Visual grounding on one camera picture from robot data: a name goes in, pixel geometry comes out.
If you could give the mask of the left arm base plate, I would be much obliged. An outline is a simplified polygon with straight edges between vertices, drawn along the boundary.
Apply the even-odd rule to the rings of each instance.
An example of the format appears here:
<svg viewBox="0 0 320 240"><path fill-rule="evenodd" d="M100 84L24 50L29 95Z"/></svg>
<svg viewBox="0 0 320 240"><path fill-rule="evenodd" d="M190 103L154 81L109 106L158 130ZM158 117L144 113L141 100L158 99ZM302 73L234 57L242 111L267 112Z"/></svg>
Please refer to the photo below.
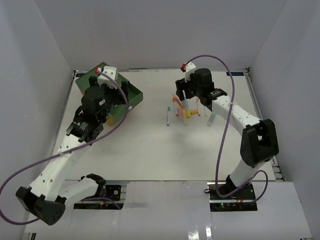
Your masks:
<svg viewBox="0 0 320 240"><path fill-rule="evenodd" d="M121 199L122 186L116 184L107 184L105 186L104 198L111 199L113 201L119 201Z"/></svg>

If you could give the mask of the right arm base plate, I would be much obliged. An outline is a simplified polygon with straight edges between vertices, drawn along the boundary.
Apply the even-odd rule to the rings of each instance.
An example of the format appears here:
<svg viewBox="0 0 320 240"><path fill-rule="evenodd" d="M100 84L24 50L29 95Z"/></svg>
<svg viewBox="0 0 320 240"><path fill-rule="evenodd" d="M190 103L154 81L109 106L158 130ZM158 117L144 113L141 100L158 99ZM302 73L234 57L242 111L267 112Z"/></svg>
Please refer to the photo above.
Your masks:
<svg viewBox="0 0 320 240"><path fill-rule="evenodd" d="M255 212L258 210L257 203L252 203L256 195L251 183L226 198L218 196L214 184L209 184L204 193L209 195L209 206L212 213Z"/></svg>

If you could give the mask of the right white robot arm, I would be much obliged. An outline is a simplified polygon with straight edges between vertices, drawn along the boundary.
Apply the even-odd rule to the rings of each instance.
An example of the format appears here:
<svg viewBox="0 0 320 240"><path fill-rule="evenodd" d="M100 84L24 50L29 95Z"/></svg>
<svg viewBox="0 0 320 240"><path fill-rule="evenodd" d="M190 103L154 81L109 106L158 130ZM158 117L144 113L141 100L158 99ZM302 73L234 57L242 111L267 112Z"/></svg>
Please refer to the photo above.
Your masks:
<svg viewBox="0 0 320 240"><path fill-rule="evenodd" d="M240 161L223 185L215 185L220 198L238 199L244 187L261 172L261 167L279 153L276 127L270 119L260 119L233 102L233 97L216 88L211 71L183 65L184 78L177 80L176 95L180 101L199 98L200 103L226 121L241 135Z"/></svg>

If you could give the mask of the green drawer storage box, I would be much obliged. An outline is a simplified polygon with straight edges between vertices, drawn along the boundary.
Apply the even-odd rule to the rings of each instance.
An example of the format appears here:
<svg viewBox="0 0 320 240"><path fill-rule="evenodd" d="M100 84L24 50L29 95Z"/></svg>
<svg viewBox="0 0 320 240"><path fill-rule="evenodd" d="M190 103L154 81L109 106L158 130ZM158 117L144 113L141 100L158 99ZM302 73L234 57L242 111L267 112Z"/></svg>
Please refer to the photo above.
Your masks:
<svg viewBox="0 0 320 240"><path fill-rule="evenodd" d="M143 92L130 83L130 81L119 73L117 68L109 66L107 63L102 62L89 71L75 71L74 80L82 94L90 87L90 77L97 78L100 86L105 85L106 102L110 105L110 111L107 115L107 123L109 126L119 122L125 114L126 107L122 94L106 77L97 74L102 72L110 75L125 93L129 105L132 110L139 103L143 101Z"/></svg>

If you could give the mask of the teal cap marker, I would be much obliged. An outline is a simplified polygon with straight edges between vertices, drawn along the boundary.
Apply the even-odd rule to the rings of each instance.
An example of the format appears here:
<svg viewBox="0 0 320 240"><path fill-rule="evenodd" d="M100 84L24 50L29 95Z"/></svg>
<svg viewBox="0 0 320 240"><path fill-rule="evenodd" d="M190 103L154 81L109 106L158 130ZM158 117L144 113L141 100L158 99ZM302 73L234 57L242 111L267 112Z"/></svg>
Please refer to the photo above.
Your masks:
<svg viewBox="0 0 320 240"><path fill-rule="evenodd" d="M170 113L171 113L171 107L168 106L168 107L167 107L167 117L166 117L166 126L167 126L167 127L170 126Z"/></svg>

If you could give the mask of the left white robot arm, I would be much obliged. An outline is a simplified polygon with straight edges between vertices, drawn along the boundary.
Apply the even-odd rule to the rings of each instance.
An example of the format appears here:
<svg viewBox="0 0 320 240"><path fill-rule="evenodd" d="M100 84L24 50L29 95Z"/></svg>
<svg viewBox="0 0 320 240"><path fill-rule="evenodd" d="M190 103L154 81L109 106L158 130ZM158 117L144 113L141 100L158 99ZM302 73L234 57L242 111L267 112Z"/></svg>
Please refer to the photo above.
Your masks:
<svg viewBox="0 0 320 240"><path fill-rule="evenodd" d="M111 87L91 76L89 84L81 98L81 106L66 130L58 156L28 187L21 186L15 194L26 210L49 226L62 217L68 205L86 198L99 200L106 194L106 180L93 173L83 176L72 186L62 188L74 165L103 131L111 109L128 104L127 81Z"/></svg>

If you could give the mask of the green highlighter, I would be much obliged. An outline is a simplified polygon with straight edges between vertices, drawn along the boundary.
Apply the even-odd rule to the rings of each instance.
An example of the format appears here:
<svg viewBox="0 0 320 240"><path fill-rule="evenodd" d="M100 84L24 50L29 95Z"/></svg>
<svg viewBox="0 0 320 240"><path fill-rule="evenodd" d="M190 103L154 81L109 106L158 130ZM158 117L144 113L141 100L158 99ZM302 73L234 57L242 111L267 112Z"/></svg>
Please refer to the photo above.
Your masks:
<svg viewBox="0 0 320 240"><path fill-rule="evenodd" d="M207 121L207 126L208 127L211 127L213 125L213 123L215 121L215 118L216 118L216 115L217 114L214 111L211 112L210 117L209 117L209 119Z"/></svg>

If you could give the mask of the brown orange pen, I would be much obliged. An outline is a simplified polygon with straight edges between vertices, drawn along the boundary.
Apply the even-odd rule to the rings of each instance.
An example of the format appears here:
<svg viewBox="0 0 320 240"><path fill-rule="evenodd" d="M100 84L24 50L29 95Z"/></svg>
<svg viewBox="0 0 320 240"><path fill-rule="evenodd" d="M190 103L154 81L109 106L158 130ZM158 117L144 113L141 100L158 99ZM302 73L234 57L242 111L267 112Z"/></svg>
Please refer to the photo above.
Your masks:
<svg viewBox="0 0 320 240"><path fill-rule="evenodd" d="M180 101L180 99L179 99L175 94L172 95L172 98L174 99L174 101L175 101L182 109L185 108L184 105L183 105L183 103Z"/></svg>

